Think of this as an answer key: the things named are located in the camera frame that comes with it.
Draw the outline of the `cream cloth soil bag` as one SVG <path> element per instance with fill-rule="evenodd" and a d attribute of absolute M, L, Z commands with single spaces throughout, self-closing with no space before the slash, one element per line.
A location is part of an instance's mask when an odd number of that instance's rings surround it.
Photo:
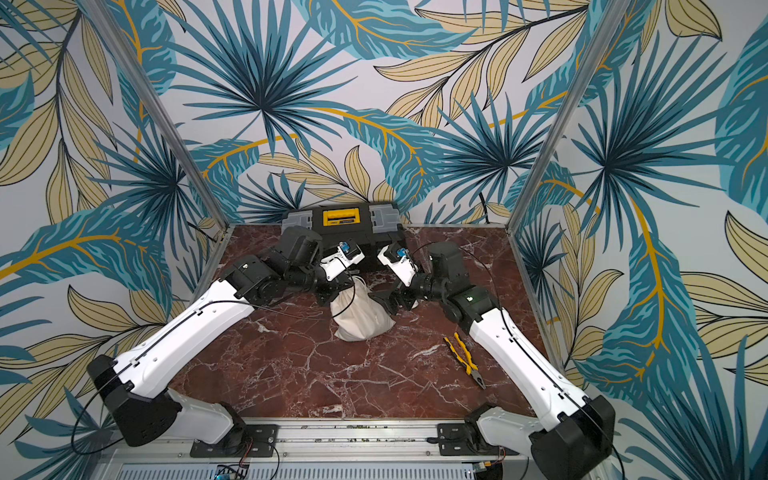
<path fill-rule="evenodd" d="M 336 325 L 335 337 L 345 342 L 358 342 L 387 333 L 395 326 L 395 321 L 369 297 L 370 290 L 361 277 L 353 276 L 353 281 L 352 287 L 341 291 L 330 303 Z"/>

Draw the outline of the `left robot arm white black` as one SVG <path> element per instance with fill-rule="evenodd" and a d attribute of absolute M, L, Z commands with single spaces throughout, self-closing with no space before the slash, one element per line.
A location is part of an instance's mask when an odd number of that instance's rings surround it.
<path fill-rule="evenodd" d="M 289 227 L 278 242 L 246 255 L 222 271 L 186 310 L 149 339 L 87 367 L 97 393 L 130 447 L 163 437 L 196 440 L 225 454 L 248 446 L 246 425 L 225 403 L 207 403 L 170 388 L 170 381 L 222 333 L 257 310 L 270 310 L 293 293 L 309 292 L 330 303 L 354 282 L 348 269 L 364 259 L 352 240 L 329 255 L 322 238 Z"/>

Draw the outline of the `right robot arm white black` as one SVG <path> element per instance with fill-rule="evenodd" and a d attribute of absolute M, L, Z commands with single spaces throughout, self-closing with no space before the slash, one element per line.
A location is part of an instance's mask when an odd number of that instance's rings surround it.
<path fill-rule="evenodd" d="M 504 449 L 533 461 L 547 479 L 582 479 L 613 453 L 615 410 L 602 396 L 589 397 L 555 368 L 514 324 L 487 288 L 474 284 L 453 242 L 429 244 L 428 271 L 393 244 L 378 261 L 397 277 L 372 298 L 389 313 L 420 301 L 438 303 L 448 320 L 483 348 L 531 406 L 531 417 L 484 405 L 465 419 L 462 444 L 477 452 Z"/>

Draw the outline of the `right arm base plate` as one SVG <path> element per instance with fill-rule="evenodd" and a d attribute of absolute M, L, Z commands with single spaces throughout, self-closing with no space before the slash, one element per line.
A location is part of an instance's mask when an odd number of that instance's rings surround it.
<path fill-rule="evenodd" d="M 479 430 L 465 422 L 438 423 L 435 437 L 429 443 L 436 444 L 441 456 L 494 456 L 506 455 L 503 447 L 491 446 Z"/>

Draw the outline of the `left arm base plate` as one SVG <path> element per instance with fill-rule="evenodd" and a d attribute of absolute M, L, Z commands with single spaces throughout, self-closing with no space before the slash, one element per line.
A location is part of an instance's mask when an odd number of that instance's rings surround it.
<path fill-rule="evenodd" d="M 270 458 L 275 451 L 279 426 L 277 424 L 236 425 L 221 441 L 207 444 L 195 440 L 192 458 Z"/>

